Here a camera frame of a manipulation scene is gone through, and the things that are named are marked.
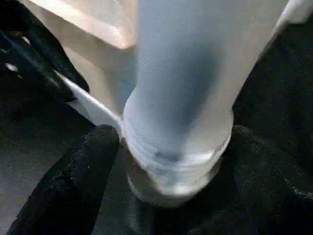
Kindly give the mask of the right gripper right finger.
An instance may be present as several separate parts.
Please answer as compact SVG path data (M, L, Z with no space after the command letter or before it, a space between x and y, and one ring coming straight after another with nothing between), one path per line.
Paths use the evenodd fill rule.
M195 229L197 235L310 235L313 232L313 136L267 138L237 125L223 173L229 203Z

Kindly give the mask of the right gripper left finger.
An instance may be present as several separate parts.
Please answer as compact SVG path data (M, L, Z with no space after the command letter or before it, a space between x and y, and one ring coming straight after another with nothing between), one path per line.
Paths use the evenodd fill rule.
M8 234L91 234L119 144L110 125L82 135L38 182Z

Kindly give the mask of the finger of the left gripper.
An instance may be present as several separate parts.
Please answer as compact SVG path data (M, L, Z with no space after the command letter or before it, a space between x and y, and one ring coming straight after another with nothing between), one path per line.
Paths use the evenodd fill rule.
M89 85L67 57L59 40L22 3L15 3L19 20L25 25L26 38L50 66L83 90L89 92Z
M74 101L71 89L21 37L0 33L0 56L6 67L26 78L28 85L60 102Z

